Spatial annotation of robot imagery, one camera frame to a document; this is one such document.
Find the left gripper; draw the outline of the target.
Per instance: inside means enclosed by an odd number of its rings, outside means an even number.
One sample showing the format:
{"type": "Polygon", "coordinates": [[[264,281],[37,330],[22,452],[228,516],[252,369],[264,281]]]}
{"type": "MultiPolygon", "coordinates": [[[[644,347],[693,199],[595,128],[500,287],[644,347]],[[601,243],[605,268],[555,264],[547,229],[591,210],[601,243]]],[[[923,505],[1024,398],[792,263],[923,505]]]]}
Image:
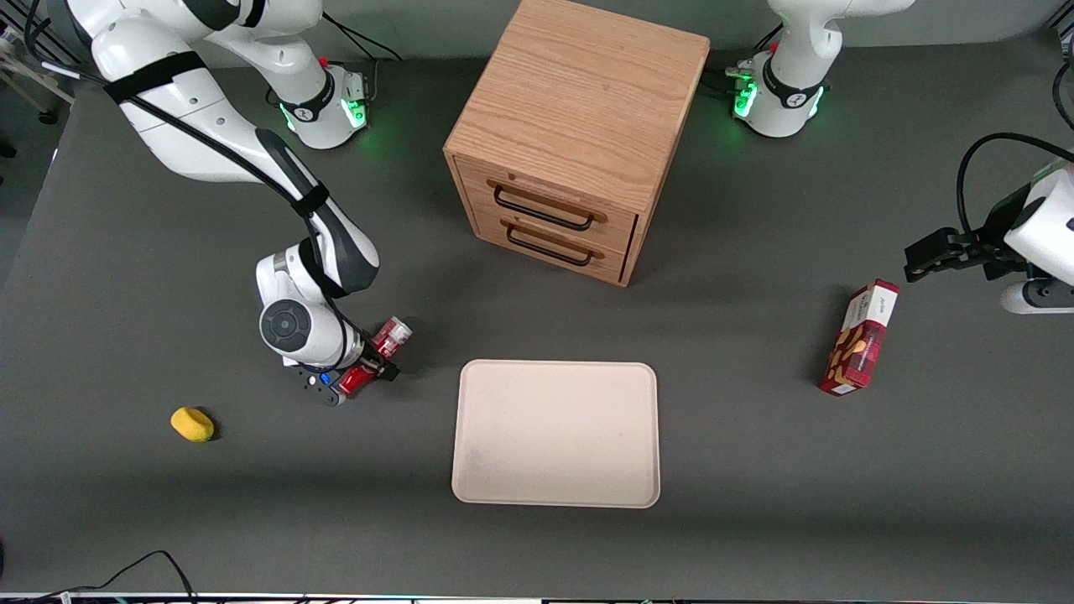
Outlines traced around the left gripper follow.
{"type": "Polygon", "coordinates": [[[997,238],[982,238],[978,231],[960,232],[956,228],[940,228],[921,238],[921,243],[909,245],[905,254],[905,279],[921,281],[935,272],[938,263],[946,261],[947,270],[981,268],[986,281],[997,281],[1010,274],[1028,274],[1030,264],[1024,256],[1012,251],[997,238]]]}

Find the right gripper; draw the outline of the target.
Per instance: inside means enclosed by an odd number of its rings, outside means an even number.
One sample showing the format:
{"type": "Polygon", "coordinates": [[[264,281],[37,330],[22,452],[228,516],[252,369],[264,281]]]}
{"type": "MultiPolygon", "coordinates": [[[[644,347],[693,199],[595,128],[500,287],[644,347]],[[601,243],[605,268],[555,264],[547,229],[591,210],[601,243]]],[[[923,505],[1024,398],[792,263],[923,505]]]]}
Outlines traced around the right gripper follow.
{"type": "Polygon", "coordinates": [[[400,368],[388,358],[380,356],[379,349],[365,331],[347,331],[344,341],[344,353],[338,361],[338,376],[355,368],[371,375],[371,379],[395,382],[400,368]]]}

